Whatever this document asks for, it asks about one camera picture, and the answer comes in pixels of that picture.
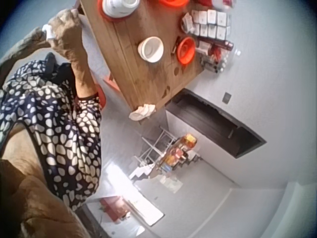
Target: white box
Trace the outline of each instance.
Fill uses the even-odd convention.
[[[207,37],[208,36],[208,26],[200,25],[200,36]]]
[[[192,17],[194,23],[199,23],[199,11],[192,10]]]
[[[227,26],[227,13],[220,11],[217,13],[217,25]]]
[[[208,37],[215,39],[217,33],[217,26],[208,25]]]
[[[226,39],[229,38],[230,33],[231,33],[231,26],[227,26],[227,29],[226,29]]]
[[[194,23],[194,35],[199,36],[200,34],[200,25],[197,23]]]
[[[217,22],[217,11],[216,10],[208,10],[207,11],[207,22],[208,24],[216,24]]]
[[[218,40],[224,41],[226,39],[226,28],[222,26],[217,26],[217,35]]]
[[[207,25],[207,12],[199,11],[199,24]]]
[[[197,53],[200,53],[200,54],[203,54],[203,55],[205,55],[205,56],[207,56],[208,55],[208,50],[207,49],[201,49],[201,48],[195,48],[195,51],[197,52]]]
[[[209,50],[211,48],[211,44],[205,41],[199,41],[199,46],[200,49],[204,50]]]

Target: electrical outlet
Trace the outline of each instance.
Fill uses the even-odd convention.
[[[224,96],[223,96],[223,99],[222,99],[222,102],[228,104],[229,101],[230,101],[230,98],[231,98],[231,94],[225,92]]]

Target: table leg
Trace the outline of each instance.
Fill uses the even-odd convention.
[[[108,84],[110,87],[114,88],[116,91],[121,92],[111,73],[105,77],[104,81],[106,82],[106,84]]]

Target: wrist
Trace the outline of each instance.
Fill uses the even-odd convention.
[[[71,64],[88,64],[88,55],[85,50],[72,53],[68,59]]]

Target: white cup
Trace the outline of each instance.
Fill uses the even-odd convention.
[[[164,45],[159,37],[151,36],[139,44],[138,52],[142,59],[154,63],[162,58]]]
[[[103,0],[103,11],[113,18],[130,15],[140,4],[140,0]]]

